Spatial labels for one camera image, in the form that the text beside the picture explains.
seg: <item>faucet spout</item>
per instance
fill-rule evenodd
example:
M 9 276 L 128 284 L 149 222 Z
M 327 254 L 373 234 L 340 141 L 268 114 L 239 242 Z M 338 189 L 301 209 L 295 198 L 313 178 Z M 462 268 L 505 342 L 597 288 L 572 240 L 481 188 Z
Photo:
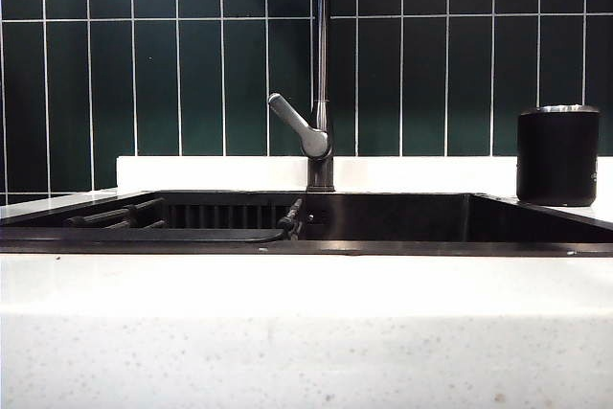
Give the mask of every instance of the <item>faucet spout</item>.
M 300 136 L 308 157 L 308 192 L 334 192 L 334 147 L 328 105 L 329 0 L 317 0 L 317 56 L 315 101 L 310 125 L 278 93 L 270 95 L 270 108 Z

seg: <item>white grout line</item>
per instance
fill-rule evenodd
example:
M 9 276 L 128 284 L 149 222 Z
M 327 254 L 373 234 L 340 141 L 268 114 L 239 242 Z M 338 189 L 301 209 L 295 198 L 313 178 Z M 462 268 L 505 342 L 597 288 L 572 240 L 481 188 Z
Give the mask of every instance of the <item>white grout line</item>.
M 404 130 L 404 122 L 402 120 L 403 117 L 403 100 L 404 100 L 404 0 L 400 0 L 400 108 L 399 108 L 399 118 L 398 118 L 398 156 L 402 156 L 402 138 L 403 138 L 403 130 Z
M 583 0 L 583 75 L 581 77 L 581 104 L 585 105 L 585 55 L 587 52 L 587 0 Z
M 91 18 L 91 2 L 87 2 L 87 19 Z M 87 21 L 87 91 L 89 97 L 89 169 L 92 191 L 96 190 L 96 170 L 94 165 L 94 96 L 92 93 L 92 25 Z
M 134 155 L 138 157 L 138 118 L 136 112 L 136 28 L 134 20 L 134 0 L 130 0 L 130 21 L 132 26 L 132 103 L 134 117 Z
M 355 156 L 359 154 L 359 0 L 355 0 Z
M 183 119 L 181 115 L 181 38 L 179 34 L 179 0 L 174 0 L 174 31 L 176 34 L 176 116 L 179 156 L 183 155 Z
M 47 194 L 51 196 L 51 147 L 49 144 L 49 59 L 47 54 L 47 0 L 42 0 L 43 66 L 45 73 L 45 137 L 47 144 Z
M 315 89 L 314 75 L 313 75 L 313 65 L 314 65 L 314 56 L 313 56 L 313 46 L 314 46 L 314 38 L 313 38 L 313 0 L 308 0 L 308 8 L 309 8 L 309 26 L 310 26 L 310 110 L 313 110 L 313 98 Z
M 0 0 L 0 20 L 3 17 L 2 13 L 2 0 Z M 4 196 L 5 203 L 8 203 L 9 199 L 9 163 L 7 160 L 7 94 L 6 94 L 6 71 L 4 68 L 4 31 L 2 24 L 0 24 L 0 73 L 2 73 L 2 81 L 0 81 L 0 98 L 2 98 L 2 137 L 3 137 L 3 150 L 4 150 Z
M 270 108 L 268 107 L 268 95 L 270 94 L 270 30 L 268 28 L 268 0 L 264 0 L 264 15 L 266 40 L 266 98 L 264 99 L 266 110 L 266 155 L 270 156 Z
M 447 16 L 451 18 L 474 18 L 474 17 L 491 17 L 491 13 L 451 13 L 447 15 L 446 13 L 441 14 L 365 14 L 356 16 L 354 14 L 350 15 L 335 15 L 330 19 L 400 19 L 400 18 L 446 18 Z M 496 13 L 493 16 L 505 16 L 505 17 L 516 17 L 516 16 L 613 16 L 613 11 L 593 11 L 586 13 L 582 12 L 562 12 L 562 13 L 538 13 L 538 12 L 516 12 L 516 13 Z M 181 17 L 173 17 L 173 18 L 51 18 L 51 19 L 3 19 L 3 23 L 113 23 L 113 22 L 127 22 L 134 20 L 135 22 L 147 22 L 147 21 L 265 21 L 266 19 L 270 21 L 277 20 L 313 20 L 314 16 L 224 16 L 223 18 L 219 16 L 209 16 L 202 18 L 181 18 Z
M 443 155 L 448 153 L 449 138 L 449 3 L 446 0 L 445 33 L 444 33 L 444 141 Z
M 51 192 L 51 195 L 67 195 L 71 193 L 91 193 L 95 191 L 81 191 L 81 192 Z M 7 195 L 46 195 L 47 191 L 43 192 L 9 192 Z
M 540 106 L 540 0 L 538 3 L 538 17 L 536 20 L 536 107 Z
M 489 77 L 489 156 L 494 154 L 494 77 L 496 59 L 496 0 L 491 0 L 491 71 Z
M 227 148 L 227 135 L 226 135 L 226 59 L 225 59 L 225 42 L 223 37 L 223 0 L 219 0 L 219 33 L 220 33 L 220 47 L 221 47 L 221 132 L 223 134 L 222 139 L 222 153 L 225 157 L 228 154 Z

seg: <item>metal rim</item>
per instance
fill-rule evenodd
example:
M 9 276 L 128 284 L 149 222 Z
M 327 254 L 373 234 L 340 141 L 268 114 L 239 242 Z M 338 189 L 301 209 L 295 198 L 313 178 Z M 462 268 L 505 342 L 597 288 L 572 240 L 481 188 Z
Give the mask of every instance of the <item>metal rim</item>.
M 581 104 L 561 104 L 561 105 L 543 105 L 541 107 L 532 107 L 524 110 L 521 115 L 529 114 L 547 114 L 547 113 L 560 113 L 560 112 L 592 112 L 600 113 L 597 107 L 592 105 Z

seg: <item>black cylindrical container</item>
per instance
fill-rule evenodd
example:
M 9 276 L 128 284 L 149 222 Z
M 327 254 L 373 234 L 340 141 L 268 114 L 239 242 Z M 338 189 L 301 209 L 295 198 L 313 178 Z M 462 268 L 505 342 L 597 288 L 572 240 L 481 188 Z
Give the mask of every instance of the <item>black cylindrical container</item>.
M 596 198 L 599 110 L 535 107 L 517 125 L 517 197 L 538 205 L 589 206 Z

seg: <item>sink basin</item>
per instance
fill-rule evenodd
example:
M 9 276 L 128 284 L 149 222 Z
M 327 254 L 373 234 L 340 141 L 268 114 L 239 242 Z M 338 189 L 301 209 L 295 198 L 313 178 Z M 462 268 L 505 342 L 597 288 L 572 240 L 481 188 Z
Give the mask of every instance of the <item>sink basin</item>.
M 0 250 L 12 252 L 613 250 L 613 224 L 477 193 L 137 193 L 6 218 L 0 226 Z

